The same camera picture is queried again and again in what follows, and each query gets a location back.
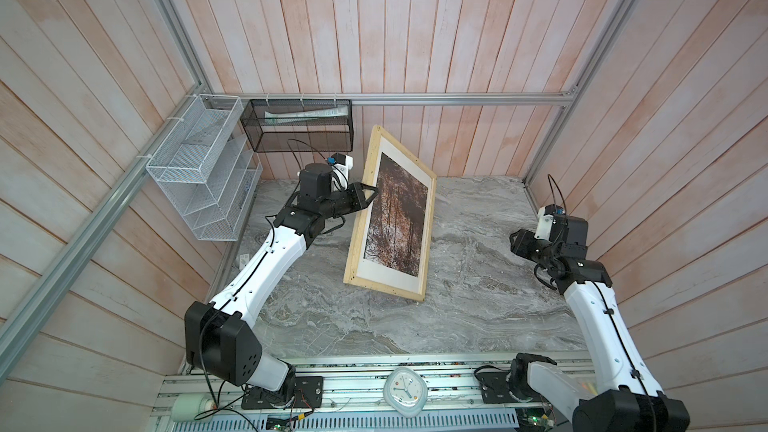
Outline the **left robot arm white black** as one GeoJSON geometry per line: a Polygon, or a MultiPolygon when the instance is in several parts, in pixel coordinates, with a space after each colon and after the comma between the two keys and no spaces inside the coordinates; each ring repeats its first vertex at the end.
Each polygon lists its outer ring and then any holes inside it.
{"type": "Polygon", "coordinates": [[[195,302],[184,316],[186,361],[235,386],[281,391],[292,367],[263,351],[256,319],[284,274],[324,233],[329,219],[368,208],[378,189],[351,182],[349,155],[336,153],[299,173],[296,190],[275,214],[265,242],[238,275],[209,302],[195,302]]]}

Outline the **autumn forest photo print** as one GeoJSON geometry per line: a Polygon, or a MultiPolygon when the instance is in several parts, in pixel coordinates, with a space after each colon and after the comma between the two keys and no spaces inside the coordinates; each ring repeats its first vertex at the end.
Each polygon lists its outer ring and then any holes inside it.
{"type": "Polygon", "coordinates": [[[428,187],[388,155],[380,156],[363,258],[418,276],[428,187]]]}

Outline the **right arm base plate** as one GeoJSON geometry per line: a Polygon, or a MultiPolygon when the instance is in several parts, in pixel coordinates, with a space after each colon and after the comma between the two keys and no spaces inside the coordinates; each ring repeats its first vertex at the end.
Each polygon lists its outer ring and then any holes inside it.
{"type": "Polygon", "coordinates": [[[510,373],[507,370],[486,368],[474,371],[473,376],[478,382],[484,404],[547,403],[547,400],[536,392],[513,392],[508,383],[510,373]]]}

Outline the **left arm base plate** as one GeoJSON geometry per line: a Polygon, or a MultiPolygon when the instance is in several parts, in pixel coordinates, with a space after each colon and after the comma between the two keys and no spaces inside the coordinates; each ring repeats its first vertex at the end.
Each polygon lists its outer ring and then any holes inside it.
{"type": "Polygon", "coordinates": [[[290,375],[277,391],[262,387],[247,388],[242,399],[244,410],[316,409],[322,404],[322,376],[293,376],[290,375]]]}

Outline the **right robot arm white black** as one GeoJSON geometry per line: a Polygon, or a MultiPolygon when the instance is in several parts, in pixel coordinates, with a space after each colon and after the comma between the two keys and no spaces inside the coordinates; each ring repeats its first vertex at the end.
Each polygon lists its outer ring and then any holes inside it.
{"type": "Polygon", "coordinates": [[[538,212],[535,230],[510,236],[510,250],[546,272],[542,284],[558,292],[573,312],[595,370],[589,393],[542,355],[518,354],[507,374],[512,397],[544,399],[575,431],[684,431],[690,415],[669,398],[645,365],[618,308],[611,278],[587,259],[588,223],[555,204],[538,212]]]}

